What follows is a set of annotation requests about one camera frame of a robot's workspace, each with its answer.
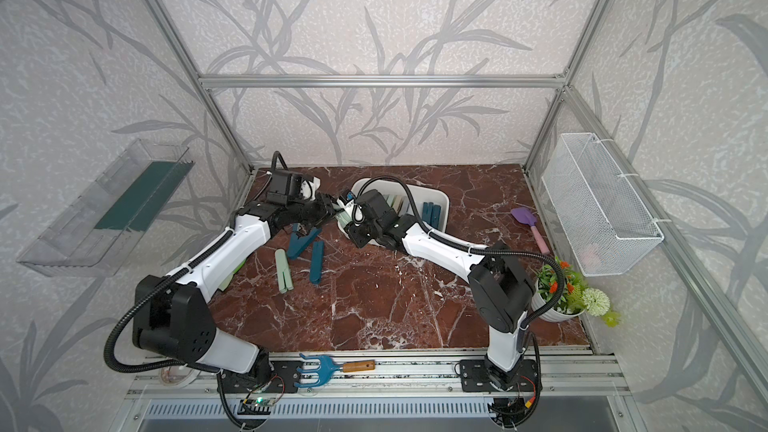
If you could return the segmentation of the white rectangular storage box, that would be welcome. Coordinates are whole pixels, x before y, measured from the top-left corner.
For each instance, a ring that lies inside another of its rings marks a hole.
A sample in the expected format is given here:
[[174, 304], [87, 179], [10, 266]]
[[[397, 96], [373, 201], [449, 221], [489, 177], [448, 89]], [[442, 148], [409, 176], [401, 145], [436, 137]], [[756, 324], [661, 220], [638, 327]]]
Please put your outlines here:
[[[407, 231], [406, 237], [403, 239], [404, 248], [388, 250], [396, 250], [402, 253], [408, 253], [410, 251], [409, 247], [419, 240], [426, 239], [433, 242], [445, 242], [449, 239], [449, 236], [446, 233], [446, 225], [450, 200], [444, 192], [432, 188], [408, 185], [402, 180], [393, 176], [380, 176], [360, 179], [353, 185], [350, 194], [346, 196], [343, 205], [343, 208], [345, 208], [351, 215], [352, 221], [356, 223], [361, 222], [362, 214], [360, 212], [357, 214], [353, 212], [353, 209], [356, 208], [355, 201], [363, 193], [370, 190], [377, 190], [380, 192], [389, 205], [389, 200], [392, 195], [402, 196], [403, 205], [400, 213], [398, 214], [410, 214], [413, 215], [417, 220], [417, 225], [411, 227]], [[432, 202], [433, 204], [437, 203], [441, 206], [442, 214], [440, 227], [438, 229], [423, 223], [421, 219], [421, 210], [422, 204], [424, 202]]]

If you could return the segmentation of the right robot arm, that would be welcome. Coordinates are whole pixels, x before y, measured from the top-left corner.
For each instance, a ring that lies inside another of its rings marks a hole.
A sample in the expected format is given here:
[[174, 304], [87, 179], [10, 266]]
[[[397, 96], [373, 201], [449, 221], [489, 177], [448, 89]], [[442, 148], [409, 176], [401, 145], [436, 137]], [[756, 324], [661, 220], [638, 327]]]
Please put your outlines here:
[[[492, 386], [509, 390], [522, 375], [527, 343], [534, 339], [530, 326], [550, 311], [565, 291], [562, 267], [551, 256], [515, 251], [503, 243], [481, 246], [442, 233], [417, 212], [413, 195], [406, 193], [412, 212], [400, 214], [377, 190], [361, 190], [348, 197], [345, 210], [351, 220], [345, 233], [359, 248], [373, 241], [389, 250], [434, 263], [464, 280], [475, 307], [489, 327], [484, 366]], [[530, 310], [538, 295], [521, 258], [536, 259], [555, 274], [556, 290], [544, 305]]]

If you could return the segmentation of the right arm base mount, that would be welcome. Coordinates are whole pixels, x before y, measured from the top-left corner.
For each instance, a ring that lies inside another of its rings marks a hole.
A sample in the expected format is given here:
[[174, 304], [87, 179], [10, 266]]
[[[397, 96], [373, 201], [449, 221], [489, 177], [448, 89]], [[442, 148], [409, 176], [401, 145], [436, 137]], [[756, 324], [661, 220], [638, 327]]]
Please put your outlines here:
[[541, 385], [535, 359], [521, 359], [510, 371], [503, 371], [488, 359], [464, 359], [458, 362], [457, 375], [463, 392], [536, 394]]

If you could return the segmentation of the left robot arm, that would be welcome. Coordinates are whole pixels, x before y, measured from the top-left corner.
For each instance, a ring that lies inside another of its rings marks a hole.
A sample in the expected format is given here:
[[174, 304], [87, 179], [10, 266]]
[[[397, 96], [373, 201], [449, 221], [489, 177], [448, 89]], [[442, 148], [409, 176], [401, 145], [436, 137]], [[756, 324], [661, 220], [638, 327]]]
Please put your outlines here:
[[[286, 169], [271, 172], [262, 196], [234, 212], [211, 243], [168, 274], [146, 276], [135, 289], [134, 305], [107, 337], [103, 352], [107, 367], [135, 374], [183, 365], [245, 375], [267, 368], [268, 355], [259, 346], [217, 327], [209, 302], [251, 254], [284, 228], [295, 224], [318, 228], [335, 216], [335, 201], [320, 192], [320, 184], [316, 177]], [[127, 327], [135, 347], [160, 354], [162, 360], [121, 362], [116, 345]]]

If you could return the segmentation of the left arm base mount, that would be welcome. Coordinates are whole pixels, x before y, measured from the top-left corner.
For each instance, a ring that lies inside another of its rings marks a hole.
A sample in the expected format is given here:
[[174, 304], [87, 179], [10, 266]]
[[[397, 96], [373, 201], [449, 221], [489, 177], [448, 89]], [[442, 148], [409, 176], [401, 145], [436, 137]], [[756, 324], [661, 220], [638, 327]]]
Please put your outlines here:
[[295, 394], [299, 382], [297, 369], [302, 364], [302, 360], [277, 360], [256, 376], [225, 372], [217, 388], [225, 394]]

